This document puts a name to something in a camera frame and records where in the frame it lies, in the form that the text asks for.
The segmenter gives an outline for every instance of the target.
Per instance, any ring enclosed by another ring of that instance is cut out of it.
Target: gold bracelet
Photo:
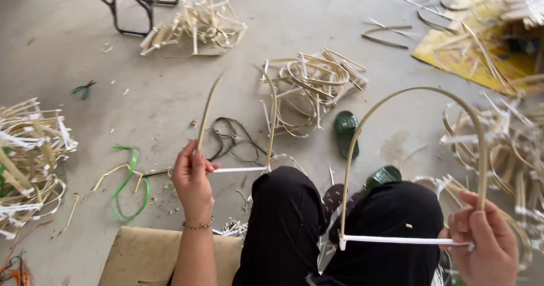
[[[214,220],[214,218],[212,216],[212,219],[209,221],[209,223],[206,223],[206,224],[203,223],[203,224],[201,224],[200,227],[197,227],[197,228],[189,227],[188,225],[185,224],[185,221],[183,221],[182,226],[183,226],[184,230],[201,230],[201,229],[206,229],[206,228],[211,227],[212,223],[213,223],[213,220]]]

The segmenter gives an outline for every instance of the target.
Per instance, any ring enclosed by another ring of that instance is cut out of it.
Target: green slipper
[[[336,115],[335,118],[335,130],[336,136],[338,137],[338,145],[340,146],[340,153],[345,158],[348,158],[349,146],[351,145],[351,140],[353,139],[353,134],[359,122],[357,118],[353,116],[353,113],[350,111],[342,111]],[[359,155],[359,142],[355,142],[355,148],[353,149],[352,158]]]

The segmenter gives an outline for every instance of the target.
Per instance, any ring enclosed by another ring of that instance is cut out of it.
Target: pliers
[[[72,94],[75,94],[77,93],[78,91],[82,90],[82,89],[85,89],[85,91],[83,92],[83,96],[81,96],[81,100],[85,100],[87,99],[87,97],[89,96],[89,87],[91,87],[93,84],[96,84],[96,82],[94,82],[93,80],[91,80],[89,83],[87,83],[87,85],[84,85],[84,86],[78,86],[76,88],[74,88],[72,90]]]

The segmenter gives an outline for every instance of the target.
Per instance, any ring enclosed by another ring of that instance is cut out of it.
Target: concrete floor
[[[114,174],[98,192],[89,191],[104,172],[129,159],[126,152],[112,151],[111,146],[138,147],[140,171],[172,165],[187,139],[196,137],[197,130],[189,123],[201,119],[209,88],[224,68],[230,71],[215,94],[207,125],[219,116],[235,118],[263,147],[267,138],[259,131],[266,131],[266,126],[259,100],[264,96],[256,82],[259,74],[251,63],[293,57],[298,52],[313,53],[327,46],[368,68],[367,87],[327,115],[323,131],[312,132],[307,139],[275,138],[274,150],[295,157],[321,192],[330,185],[329,166],[336,171],[335,181],[343,180],[345,160],[332,129],[335,112],[349,109],[360,118],[387,94],[414,86],[442,87],[469,103],[484,103],[478,95],[482,88],[476,84],[444,72],[422,70],[430,67],[410,57],[417,41],[383,35],[410,46],[404,51],[361,39],[360,34],[369,27],[363,23],[368,16],[385,25],[411,24],[414,32],[425,34],[415,8],[401,0],[230,1],[240,20],[248,25],[237,47],[219,58],[166,59],[163,55],[190,53],[190,44],[140,57],[141,38],[117,33],[108,8],[99,0],[0,0],[0,104],[10,106],[33,97],[39,98],[43,109],[64,104],[65,123],[79,142],[78,151],[58,169],[69,188],[54,222],[31,234],[16,251],[24,251],[34,285],[61,285],[66,278],[78,286],[98,283],[122,225],[111,214],[109,201],[124,175]],[[147,20],[139,6],[133,0],[120,2],[120,25],[145,30]],[[156,21],[169,23],[179,10],[156,8]],[[100,52],[105,43],[113,44],[111,52]],[[70,94],[74,87],[90,80],[98,84],[87,100]],[[127,88],[130,91],[123,96]],[[464,170],[437,143],[444,133],[441,112],[446,102],[436,94],[411,92],[378,110],[359,139],[361,155],[352,167],[352,191],[357,184],[361,187],[375,169],[426,143],[425,150],[405,163],[405,178],[450,173],[464,179]],[[217,144],[209,137],[203,147],[212,153]],[[220,161],[224,167],[247,166],[232,156]],[[241,189],[246,195],[258,173],[247,176],[248,185]],[[235,192],[244,174],[209,178],[215,198],[214,227],[221,228],[229,217],[246,220],[248,214],[241,208],[244,202]],[[124,224],[180,230],[183,211],[167,213],[180,207],[179,201],[161,193],[168,183],[165,175],[151,178],[151,195],[161,206],[148,205],[137,218]],[[87,200],[77,207],[68,230],[59,234],[70,215],[74,192]],[[124,212],[135,211],[143,196],[144,190],[136,195],[128,190],[121,194]],[[444,204],[445,214],[453,208]],[[6,256],[12,244],[0,240],[0,257]],[[542,255],[535,255],[533,266],[521,274],[531,279],[529,284],[537,284],[537,269],[542,262]]]

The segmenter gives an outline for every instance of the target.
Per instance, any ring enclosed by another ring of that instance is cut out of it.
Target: black pants
[[[240,268],[232,285],[308,285],[309,274],[319,276],[317,242],[327,227],[315,185],[297,169],[280,167],[255,181],[252,196]],[[437,238],[442,226],[436,195],[402,182],[375,188],[362,199],[346,219],[345,234]],[[317,284],[427,286],[438,261],[436,245],[348,241]]]

